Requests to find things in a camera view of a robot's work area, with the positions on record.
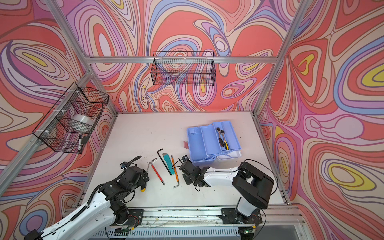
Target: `black wire basket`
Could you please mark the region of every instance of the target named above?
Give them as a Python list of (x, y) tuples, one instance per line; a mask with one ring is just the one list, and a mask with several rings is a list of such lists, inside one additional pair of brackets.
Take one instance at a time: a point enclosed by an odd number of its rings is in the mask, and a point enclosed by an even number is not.
[(39, 135), (39, 125), (32, 133), (55, 152), (82, 153), (108, 101), (106, 93), (77, 87), (53, 121)]
[(212, 51), (155, 51), (153, 58), (153, 85), (215, 85)]

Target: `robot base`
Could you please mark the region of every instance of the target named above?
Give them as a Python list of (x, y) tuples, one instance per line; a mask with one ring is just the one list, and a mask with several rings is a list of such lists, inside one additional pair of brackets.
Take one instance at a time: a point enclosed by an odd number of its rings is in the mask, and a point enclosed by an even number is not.
[(129, 218), (128, 221), (122, 225), (122, 226), (140, 226), (143, 218), (143, 209), (129, 209)]
[(221, 209), (221, 216), (218, 217), (223, 220), (223, 224), (253, 223), (258, 226), (263, 223), (259, 209), (254, 210), (252, 215), (246, 217), (238, 213), (235, 208), (223, 208)]

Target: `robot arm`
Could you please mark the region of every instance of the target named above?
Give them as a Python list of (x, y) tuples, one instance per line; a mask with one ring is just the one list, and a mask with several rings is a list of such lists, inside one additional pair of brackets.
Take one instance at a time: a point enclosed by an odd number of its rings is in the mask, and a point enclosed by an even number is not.
[(103, 227), (114, 223), (126, 224), (129, 211), (123, 203), (124, 198), (138, 187), (145, 191), (149, 181), (148, 173), (144, 169), (130, 166), (140, 157), (128, 163), (123, 162), (120, 165), (123, 172), (112, 181), (97, 186), (89, 200), (81, 207), (40, 233), (31, 231), (24, 240), (87, 240)]
[(271, 197), (274, 181), (271, 177), (255, 168), (248, 162), (231, 169), (200, 169), (189, 161), (187, 156), (182, 158), (180, 170), (187, 185), (195, 187), (211, 187), (215, 185), (234, 186), (243, 196), (237, 211), (249, 217), (256, 208), (266, 209)]

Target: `psychedelic wallpaper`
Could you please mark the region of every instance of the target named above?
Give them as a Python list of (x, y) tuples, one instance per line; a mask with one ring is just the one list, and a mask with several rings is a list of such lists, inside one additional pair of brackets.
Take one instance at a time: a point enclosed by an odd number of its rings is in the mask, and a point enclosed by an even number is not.
[(384, 239), (384, 2), (315, 0), (257, 116), (314, 239)]
[(214, 86), (153, 85), (151, 64), (97, 63), (99, 76), (118, 112), (252, 111), (272, 64), (228, 64)]
[[(0, 174), (56, 100), (84, 75), (40, 0), (0, 1)], [(111, 125), (109, 109), (82, 154), (42, 145), (0, 198), (0, 239), (24, 238), (75, 202)]]
[[(152, 56), (205, 51), (276, 56), (295, 1), (163, 0), (59, 2), (90, 56)], [(271, 64), (217, 64), (211, 86), (153, 86), (151, 64), (94, 64), (119, 112), (250, 111)]]

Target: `metal bar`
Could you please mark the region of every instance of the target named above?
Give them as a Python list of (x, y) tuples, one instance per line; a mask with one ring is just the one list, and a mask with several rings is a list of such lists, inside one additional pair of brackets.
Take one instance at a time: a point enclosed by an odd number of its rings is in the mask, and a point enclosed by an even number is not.
[[(93, 79), (94, 79), (94, 84), (95, 84), (96, 88), (98, 90), (104, 92), (104, 93), (107, 93), (103, 84), (101, 83), (100, 79), (98, 78), (97, 74), (93, 71), (91, 64), (86, 61), (86, 59), (85, 59), (86, 54), (83, 51), (83, 49), (81, 48), (79, 41), (75, 37), (75, 34), (73, 33), (73, 31), (72, 31), (66, 17), (64, 16), (63, 11), (59, 7), (57, 1), (56, 0), (46, 0), (45, 2), (47, 4), (49, 10), (51, 11), (53, 17), (55, 18), (57, 24), (59, 25), (59, 27), (63, 31), (64, 37), (71, 43), (74, 51), (77, 54), (77, 58), (79, 59), (79, 61), (83, 64), (83, 66), (87, 70), (89, 70), (94, 75)], [(108, 106), (111, 109), (112, 113), (114, 115), (116, 115), (117, 112), (115, 110), (114, 104), (109, 101)]]
[(280, 51), (277, 55), (278, 61), (276, 62), (276, 65), (273, 66), (273, 68), (271, 69), (269, 76), (265, 81), (265, 84), (255, 104), (255, 108), (253, 109), (253, 113), (256, 113), (257, 109), (263, 103), (265, 95), (269, 93), (269, 90), (272, 87), (273, 82), (275, 81), (276, 77), (278, 77), (278, 71), (280, 69), (280, 66), (284, 62), (284, 57), (288, 52), (288, 49), (293, 41), (293, 38), (301, 24), (301, 21), (303, 20), (304, 14), (307, 11), (308, 6), (311, 5), (311, 2), (312, 0), (300, 1), (299, 6), (296, 10), (295, 16), (293, 17), (291, 25), (287, 31), (287, 35), (285, 36), (283, 43), (281, 45)]
[[(205, 57), (172, 57), (181, 59), (205, 59)], [(149, 56), (121, 56), (121, 57), (85, 57), (88, 63), (153, 63)], [(277, 57), (214, 57), (215, 63), (277, 63)]]
[(253, 118), (253, 122), (255, 124), (255, 127), (256, 127), (256, 130), (257, 130), (257, 133), (259, 134), (259, 138), (260, 140), (262, 141), (262, 144), (263, 144), (263, 148), (264, 148), (264, 151), (265, 151), (265, 154), (266, 154), (266, 157), (268, 158), (268, 161), (269, 161), (269, 164), (271, 165), (271, 170), (275, 173), (275, 175), (277, 176), (278, 178), (278, 183), (279, 183), (279, 187), (280, 189), (282, 190), (283, 194), (284, 194), (284, 198), (287, 202), (288, 205), (291, 205), (291, 200), (289, 199), (289, 196), (285, 190), (285, 188), (283, 187), (284, 184), (283, 184), (283, 181), (281, 180), (281, 176), (280, 176), (280, 173), (277, 171), (277, 167), (276, 167), (276, 163), (275, 161), (273, 160), (273, 156), (271, 156), (271, 153), (269, 152), (269, 147), (268, 147), (268, 144), (266, 142), (266, 139), (265, 139), (265, 136), (263, 135), (263, 131), (262, 131), (262, 128), (260, 126), (260, 123), (259, 121), (257, 120), (256, 116), (253, 115), (252, 116)]
[(87, 179), (85, 180), (84, 185), (83, 185), (83, 187), (82, 187), (81, 190), (80, 190), (80, 194), (79, 194), (79, 196), (78, 196), (77, 199), (76, 199), (76, 203), (75, 203), (74, 206), (73, 206), (74, 208), (77, 208), (79, 205), (81, 205), (81, 204), (80, 204), (80, 200), (81, 200), (81, 198), (82, 198), (83, 196), (85, 196), (85, 192), (87, 191), (87, 189), (88, 189), (88, 187), (89, 187), (89, 184), (90, 184), (90, 182), (91, 182), (91, 179), (92, 179), (92, 177), (93, 177), (93, 174), (95, 173), (96, 167), (97, 167), (97, 165), (98, 165), (98, 163), (99, 163), (99, 161), (100, 161), (101, 155), (103, 154), (103, 151), (104, 151), (104, 148), (105, 148), (105, 146), (106, 146), (106, 144), (107, 144), (107, 141), (108, 141), (108, 139), (109, 139), (109, 136), (111, 135), (112, 128), (113, 128), (113, 126), (115, 125), (115, 122), (116, 122), (117, 117), (118, 117), (118, 116), (116, 115), (116, 116), (114, 117), (114, 119), (112, 120), (111, 128), (109, 129), (109, 131), (108, 131), (108, 133), (107, 133), (107, 136), (106, 136), (106, 138), (104, 139), (104, 142), (102, 143), (101, 148), (100, 148), (100, 150), (99, 150), (99, 152), (98, 152), (98, 154), (97, 154), (95, 160), (93, 161), (92, 167), (91, 167), (91, 169), (90, 169), (90, 171), (89, 171), (89, 173), (88, 173), (88, 175), (87, 175)]
[[(143, 207), (142, 227), (182, 227), (182, 226), (221, 226), (218, 218), (221, 208), (229, 206), (210, 207)], [(268, 225), (305, 225), (304, 218), (297, 206), (269, 205), (264, 210)], [(234, 224), (233, 226), (248, 226), (247, 224)]]
[[(91, 77), (90, 72), (87, 71), (85, 75), (83, 75), (78, 83), (84, 84)], [(70, 91), (63, 100), (57, 105), (56, 109), (61, 109), (70, 99), (74, 91)], [(44, 130), (50, 124), (50, 122), (56, 117), (59, 111), (53, 111), (49, 117), (44, 121), (44, 123), (40, 126), (39, 130)], [(42, 141), (38, 139), (35, 135), (32, 135), (29, 141), (22, 147), (22, 149), (17, 153), (17, 155), (12, 159), (12, 161), (5, 167), (3, 172), (0, 174), (0, 197), (4, 194), (7, 188), (11, 185), (13, 180), (17, 177), (19, 172), (23, 169), (25, 164), (29, 161), (29, 159), (35, 154), (38, 147), (42, 144)]]
[(252, 112), (251, 111), (119, 112), (119, 114), (146, 114), (146, 113), (149, 113), (149, 114), (152, 114), (152, 113), (159, 113), (159, 114), (171, 113), (171, 114), (175, 114), (175, 113), (252, 113)]
[(5, 167), (0, 175), (0, 197), (4, 194), (9, 185), (11, 185), (41, 143), (42, 141), (40, 139), (35, 135), (32, 135), (30, 140), (24, 145), (23, 149), (19, 151), (12, 161)]

